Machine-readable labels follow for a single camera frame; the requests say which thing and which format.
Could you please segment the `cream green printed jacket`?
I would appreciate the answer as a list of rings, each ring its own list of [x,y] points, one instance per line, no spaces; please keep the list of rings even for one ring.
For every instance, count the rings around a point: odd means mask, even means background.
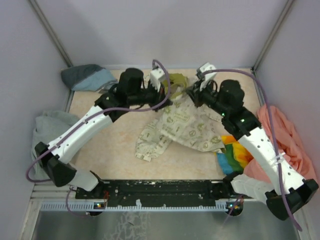
[[[140,133],[135,157],[149,162],[162,155],[172,142],[200,152],[221,152],[224,148],[218,132],[221,116],[205,105],[195,107],[185,92],[194,79],[181,73],[171,73],[169,79],[163,85],[170,91],[172,105],[161,109],[159,116]]]

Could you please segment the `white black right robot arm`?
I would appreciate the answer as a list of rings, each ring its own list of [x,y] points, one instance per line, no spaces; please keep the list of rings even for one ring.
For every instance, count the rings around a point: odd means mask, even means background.
[[[267,205],[279,220],[286,220],[306,205],[319,188],[314,179],[306,179],[275,148],[258,118],[244,107],[245,93],[237,80],[227,79],[213,90],[211,80],[202,87],[201,80],[185,92],[196,107],[202,105],[221,115],[224,129],[258,162],[270,183],[233,173],[224,179],[223,192],[229,198],[244,194]]]

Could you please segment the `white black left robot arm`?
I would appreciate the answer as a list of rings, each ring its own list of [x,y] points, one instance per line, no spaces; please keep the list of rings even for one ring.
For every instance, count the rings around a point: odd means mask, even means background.
[[[147,87],[143,86],[144,74],[137,68],[121,73],[118,83],[103,93],[89,111],[65,133],[48,144],[39,142],[35,152],[40,166],[56,187],[72,185],[81,188],[97,199],[103,195],[102,180],[92,171],[78,169],[70,163],[74,155],[98,132],[112,125],[133,106],[149,105],[158,111],[172,104],[169,100],[167,71],[156,67],[149,73]]]

